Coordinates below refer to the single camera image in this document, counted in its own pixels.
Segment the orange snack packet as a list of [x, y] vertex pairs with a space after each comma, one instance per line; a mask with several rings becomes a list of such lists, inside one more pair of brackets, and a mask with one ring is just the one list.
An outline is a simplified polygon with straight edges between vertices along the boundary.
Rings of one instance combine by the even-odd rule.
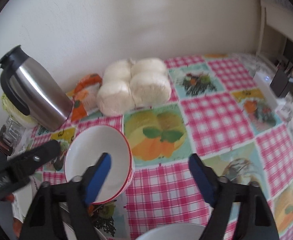
[[88, 74], [78, 81], [75, 88], [67, 93], [73, 102], [71, 122], [81, 120], [98, 111], [97, 94], [102, 85], [99, 74]]

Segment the napa cabbage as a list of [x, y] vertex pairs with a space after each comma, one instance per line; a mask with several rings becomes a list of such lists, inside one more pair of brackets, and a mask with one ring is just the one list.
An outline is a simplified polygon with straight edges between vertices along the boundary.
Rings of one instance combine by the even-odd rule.
[[38, 125], [37, 121], [29, 115], [22, 114], [3, 93], [1, 96], [2, 108], [8, 115], [27, 129], [34, 128]]

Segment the white power strip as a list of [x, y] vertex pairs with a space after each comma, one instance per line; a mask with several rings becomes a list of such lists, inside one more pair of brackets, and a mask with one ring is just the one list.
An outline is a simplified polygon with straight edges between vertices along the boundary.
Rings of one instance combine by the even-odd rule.
[[279, 111], [285, 106], [286, 100], [284, 98], [281, 99], [276, 97], [273, 90], [270, 88], [272, 81], [270, 75], [261, 71], [257, 71], [253, 77], [253, 80], [261, 90], [268, 105], [273, 111]]

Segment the white bowl with red rim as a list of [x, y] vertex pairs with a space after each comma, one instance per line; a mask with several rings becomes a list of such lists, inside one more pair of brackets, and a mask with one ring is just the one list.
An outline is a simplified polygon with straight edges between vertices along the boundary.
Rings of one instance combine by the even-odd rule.
[[65, 176], [70, 181], [75, 176], [84, 176], [103, 153], [109, 154], [111, 166], [93, 204], [114, 200], [132, 183], [135, 164], [128, 140], [114, 127], [95, 125], [74, 139], [65, 159]]

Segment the white shelf unit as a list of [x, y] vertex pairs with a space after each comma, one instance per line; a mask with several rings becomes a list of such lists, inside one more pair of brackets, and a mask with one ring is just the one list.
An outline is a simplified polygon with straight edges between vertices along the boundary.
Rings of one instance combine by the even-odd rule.
[[293, 42], [293, 11], [274, 2], [260, 0], [261, 22], [258, 49], [256, 55], [261, 55], [265, 25], [270, 26]]

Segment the pink checkered tablecloth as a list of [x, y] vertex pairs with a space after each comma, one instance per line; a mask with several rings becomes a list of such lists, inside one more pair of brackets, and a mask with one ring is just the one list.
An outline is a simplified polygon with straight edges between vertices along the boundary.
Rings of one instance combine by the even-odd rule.
[[136, 171], [117, 200], [91, 209], [107, 236], [135, 239], [164, 225], [206, 225], [211, 208], [188, 170], [197, 153], [219, 176], [235, 183], [257, 181], [273, 212], [281, 239], [293, 239], [293, 100], [282, 110], [267, 105], [253, 75], [266, 64], [249, 54], [185, 56], [166, 60], [170, 101], [157, 108], [116, 117], [95, 113], [68, 121], [55, 133], [33, 130], [30, 146], [55, 139], [62, 154], [36, 173], [39, 181], [63, 183], [68, 146], [91, 126], [122, 131], [130, 143]]

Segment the stainless steel thermos jug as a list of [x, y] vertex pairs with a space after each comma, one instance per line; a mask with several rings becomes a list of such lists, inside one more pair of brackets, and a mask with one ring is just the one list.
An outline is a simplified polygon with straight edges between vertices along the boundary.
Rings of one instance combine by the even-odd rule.
[[1, 88], [22, 114], [33, 117], [51, 132], [67, 121], [72, 101], [49, 72], [20, 45], [0, 59], [0, 68]]

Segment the pale blue bowl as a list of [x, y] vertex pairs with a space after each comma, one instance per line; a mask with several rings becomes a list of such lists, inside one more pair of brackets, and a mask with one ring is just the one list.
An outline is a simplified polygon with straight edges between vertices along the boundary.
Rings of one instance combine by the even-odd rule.
[[195, 240], [200, 239], [204, 229], [199, 224], [174, 223], [151, 229], [136, 240]]

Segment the black power adapter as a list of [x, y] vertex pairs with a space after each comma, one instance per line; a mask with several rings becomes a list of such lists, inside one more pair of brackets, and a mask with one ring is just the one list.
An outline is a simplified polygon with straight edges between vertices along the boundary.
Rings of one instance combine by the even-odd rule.
[[293, 87], [293, 77], [286, 74], [282, 69], [278, 69], [270, 88], [277, 98], [284, 98]]

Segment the bag of white buns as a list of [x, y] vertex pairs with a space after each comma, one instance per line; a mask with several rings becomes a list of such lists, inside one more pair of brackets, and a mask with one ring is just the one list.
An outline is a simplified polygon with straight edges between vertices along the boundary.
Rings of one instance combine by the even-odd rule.
[[120, 60], [104, 71], [97, 106], [105, 116], [161, 105], [171, 98], [168, 69], [159, 58]]

